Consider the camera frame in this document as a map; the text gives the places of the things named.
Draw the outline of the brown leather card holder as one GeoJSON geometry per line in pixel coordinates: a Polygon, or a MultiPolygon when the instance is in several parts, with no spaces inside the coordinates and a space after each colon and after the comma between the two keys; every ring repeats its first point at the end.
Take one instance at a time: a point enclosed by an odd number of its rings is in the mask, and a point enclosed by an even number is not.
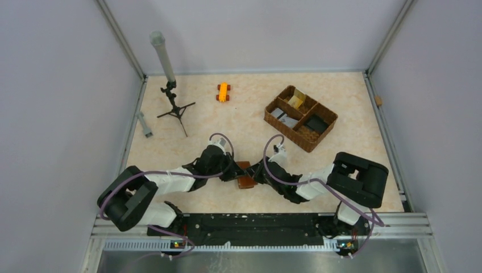
{"type": "MultiPolygon", "coordinates": [[[[251,166],[249,161],[238,161],[236,163],[243,170],[246,170],[251,166]]],[[[237,179],[237,181],[239,189],[251,189],[257,186],[257,182],[249,175],[241,176],[237,179]]]]}

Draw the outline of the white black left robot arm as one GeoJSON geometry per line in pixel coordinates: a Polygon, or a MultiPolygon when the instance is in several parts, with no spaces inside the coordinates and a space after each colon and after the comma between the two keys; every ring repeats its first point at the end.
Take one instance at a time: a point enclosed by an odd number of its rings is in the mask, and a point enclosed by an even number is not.
{"type": "Polygon", "coordinates": [[[244,175],[233,155],[217,144],[208,145],[191,163],[172,170],[143,172],[129,166],[99,196],[99,215],[119,231],[142,224],[156,225],[175,235],[182,228],[181,212],[168,201],[155,207],[155,197],[196,191],[211,178],[231,181],[244,175]]]}

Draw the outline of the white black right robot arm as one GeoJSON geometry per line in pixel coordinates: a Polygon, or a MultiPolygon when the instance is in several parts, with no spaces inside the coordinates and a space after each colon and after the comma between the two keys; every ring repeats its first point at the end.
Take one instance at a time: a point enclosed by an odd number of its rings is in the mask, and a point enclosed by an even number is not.
{"type": "Polygon", "coordinates": [[[332,164],[322,170],[292,175],[281,165],[284,154],[264,158],[247,168],[247,173],[257,183],[267,184],[278,194],[295,204],[308,202],[331,193],[339,201],[333,219],[334,229],[349,234],[359,218],[384,226],[381,218],[368,212],[382,205],[389,170],[380,163],[346,152],[337,153],[332,164]]]}

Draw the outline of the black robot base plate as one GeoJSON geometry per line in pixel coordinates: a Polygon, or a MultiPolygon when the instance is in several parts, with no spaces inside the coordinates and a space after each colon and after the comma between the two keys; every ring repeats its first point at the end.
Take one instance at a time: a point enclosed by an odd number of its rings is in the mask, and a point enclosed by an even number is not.
{"type": "Polygon", "coordinates": [[[369,224],[360,218],[353,226],[332,213],[193,213],[176,220],[168,231],[188,237],[198,247],[316,246],[337,236],[364,236],[369,224]]]}

